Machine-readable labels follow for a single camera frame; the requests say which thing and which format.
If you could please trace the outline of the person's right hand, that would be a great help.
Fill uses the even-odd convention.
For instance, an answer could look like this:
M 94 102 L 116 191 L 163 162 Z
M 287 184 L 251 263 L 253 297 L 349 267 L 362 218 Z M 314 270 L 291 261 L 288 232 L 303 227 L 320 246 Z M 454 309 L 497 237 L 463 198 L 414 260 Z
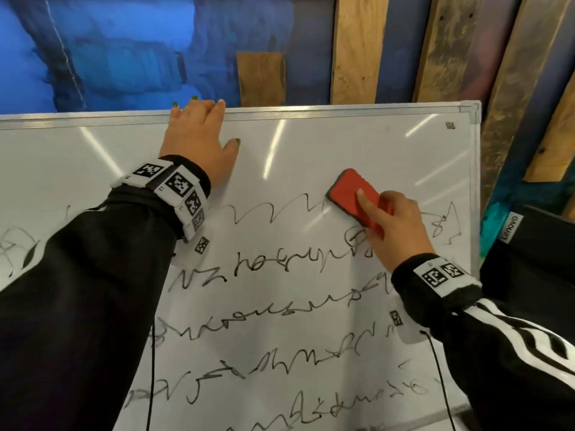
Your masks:
M 384 268 L 392 274 L 404 261 L 419 254 L 435 254 L 423 224 L 418 203 L 403 193 L 386 191 L 382 196 L 393 205 L 393 215 L 373 204 L 362 189 L 356 199 L 367 214 L 384 232 L 381 237 L 375 231 L 366 231 L 367 240 Z

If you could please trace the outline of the person's left hand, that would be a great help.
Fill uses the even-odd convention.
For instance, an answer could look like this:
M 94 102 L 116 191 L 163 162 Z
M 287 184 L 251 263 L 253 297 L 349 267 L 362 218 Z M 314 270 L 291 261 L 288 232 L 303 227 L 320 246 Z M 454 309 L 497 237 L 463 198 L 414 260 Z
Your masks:
M 229 179 L 234 168 L 226 163 L 224 145 L 220 143 L 226 101 L 206 101 L 209 101 L 209 112 L 204 124 L 196 127 L 185 124 L 185 107 L 173 103 L 159 157 L 188 159 L 207 174 L 212 186 L 218 186 Z

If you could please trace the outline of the white framed whiteboard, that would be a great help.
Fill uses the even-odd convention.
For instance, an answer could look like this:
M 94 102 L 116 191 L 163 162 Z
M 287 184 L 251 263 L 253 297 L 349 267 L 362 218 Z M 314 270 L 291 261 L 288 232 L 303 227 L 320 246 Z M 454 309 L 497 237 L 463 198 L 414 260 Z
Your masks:
M 478 274 L 478 104 L 230 109 L 208 253 L 174 265 L 114 431 L 451 430 L 432 347 L 389 317 L 391 276 L 325 198 L 342 170 L 417 199 Z

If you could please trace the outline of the red whiteboard eraser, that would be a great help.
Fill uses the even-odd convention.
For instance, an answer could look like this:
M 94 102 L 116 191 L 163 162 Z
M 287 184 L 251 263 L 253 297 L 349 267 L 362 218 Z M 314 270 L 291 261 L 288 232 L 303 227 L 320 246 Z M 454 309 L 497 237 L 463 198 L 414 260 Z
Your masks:
M 370 183 L 352 168 L 345 169 L 338 176 L 328 190 L 326 198 L 347 215 L 357 220 L 364 228 L 374 231 L 383 239 L 385 235 L 383 228 L 370 219 L 357 201 L 356 193 L 360 189 L 378 209 L 393 215 L 392 203 L 382 197 Z

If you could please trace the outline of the person's right forearm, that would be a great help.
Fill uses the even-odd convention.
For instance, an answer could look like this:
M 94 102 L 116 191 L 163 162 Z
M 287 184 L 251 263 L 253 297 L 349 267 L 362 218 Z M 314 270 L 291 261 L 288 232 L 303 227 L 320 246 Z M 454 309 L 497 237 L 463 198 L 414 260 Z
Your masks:
M 436 256 L 413 256 L 396 270 Z M 484 295 L 431 335 L 442 343 L 449 372 L 483 431 L 575 431 L 575 346 L 569 341 Z

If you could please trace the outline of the person's left forearm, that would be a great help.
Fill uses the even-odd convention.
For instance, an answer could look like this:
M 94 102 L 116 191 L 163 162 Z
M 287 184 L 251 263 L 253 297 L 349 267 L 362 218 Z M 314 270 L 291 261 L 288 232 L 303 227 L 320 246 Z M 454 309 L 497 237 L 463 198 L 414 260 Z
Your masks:
M 200 179 L 181 156 L 166 156 Z M 154 322 L 176 242 L 172 208 L 117 187 L 26 256 L 0 291 L 0 431 L 112 431 Z

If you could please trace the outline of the white wrist band with markers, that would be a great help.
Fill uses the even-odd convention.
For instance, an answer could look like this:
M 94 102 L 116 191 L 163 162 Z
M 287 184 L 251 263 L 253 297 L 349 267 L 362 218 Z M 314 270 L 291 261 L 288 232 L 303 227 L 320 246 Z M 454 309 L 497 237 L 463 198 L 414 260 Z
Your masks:
M 442 331 L 450 314 L 468 309 L 483 297 L 480 281 L 440 256 L 417 267 L 395 270 L 392 286 L 388 313 L 406 345 L 423 342 L 426 334 Z
M 150 189 L 174 211 L 183 231 L 177 244 L 174 265 L 197 268 L 205 259 L 212 241 L 212 231 L 205 225 L 208 199 L 200 179 L 183 165 L 163 159 L 152 159 L 134 168 L 111 184 L 111 188 L 134 187 Z

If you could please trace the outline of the short brown wooden board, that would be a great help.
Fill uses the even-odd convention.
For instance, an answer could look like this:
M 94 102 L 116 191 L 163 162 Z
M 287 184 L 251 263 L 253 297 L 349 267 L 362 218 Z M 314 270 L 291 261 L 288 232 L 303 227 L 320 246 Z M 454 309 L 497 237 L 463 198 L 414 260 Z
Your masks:
M 281 52 L 236 53 L 241 107 L 278 107 L 286 102 L 286 64 Z

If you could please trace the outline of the light wooden plank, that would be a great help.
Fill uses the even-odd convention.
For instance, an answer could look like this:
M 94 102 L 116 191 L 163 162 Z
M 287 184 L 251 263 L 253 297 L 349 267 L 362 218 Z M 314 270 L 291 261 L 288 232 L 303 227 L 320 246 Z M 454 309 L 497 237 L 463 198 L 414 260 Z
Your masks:
M 374 104 L 389 0 L 336 0 L 330 103 Z

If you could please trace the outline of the weathered dark wooden plank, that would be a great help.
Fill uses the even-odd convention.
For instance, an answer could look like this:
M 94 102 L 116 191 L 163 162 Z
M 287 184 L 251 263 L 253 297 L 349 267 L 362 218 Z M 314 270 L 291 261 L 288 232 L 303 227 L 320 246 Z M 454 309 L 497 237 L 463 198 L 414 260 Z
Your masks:
M 458 101 L 485 0 L 431 0 L 412 101 Z

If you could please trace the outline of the long rough wooden plank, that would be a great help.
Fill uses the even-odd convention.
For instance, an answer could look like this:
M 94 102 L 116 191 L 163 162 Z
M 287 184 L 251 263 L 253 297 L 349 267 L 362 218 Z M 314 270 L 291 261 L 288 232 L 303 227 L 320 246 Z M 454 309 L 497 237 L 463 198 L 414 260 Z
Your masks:
M 572 1 L 521 1 L 481 127 L 481 214 L 488 207 Z

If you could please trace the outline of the black monitor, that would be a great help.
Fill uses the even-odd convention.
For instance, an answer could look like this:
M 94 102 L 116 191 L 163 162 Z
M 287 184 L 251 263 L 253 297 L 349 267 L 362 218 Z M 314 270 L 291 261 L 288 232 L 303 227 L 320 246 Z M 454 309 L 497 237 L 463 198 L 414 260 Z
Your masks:
M 575 342 L 575 221 L 514 204 L 480 269 L 484 295 Z

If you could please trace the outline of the yellowish wooden plank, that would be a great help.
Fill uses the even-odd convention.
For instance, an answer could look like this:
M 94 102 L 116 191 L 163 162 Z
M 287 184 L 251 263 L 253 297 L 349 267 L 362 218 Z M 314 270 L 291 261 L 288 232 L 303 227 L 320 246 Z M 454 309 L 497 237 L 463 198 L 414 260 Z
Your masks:
M 575 158 L 575 71 L 548 124 L 523 181 L 558 182 Z

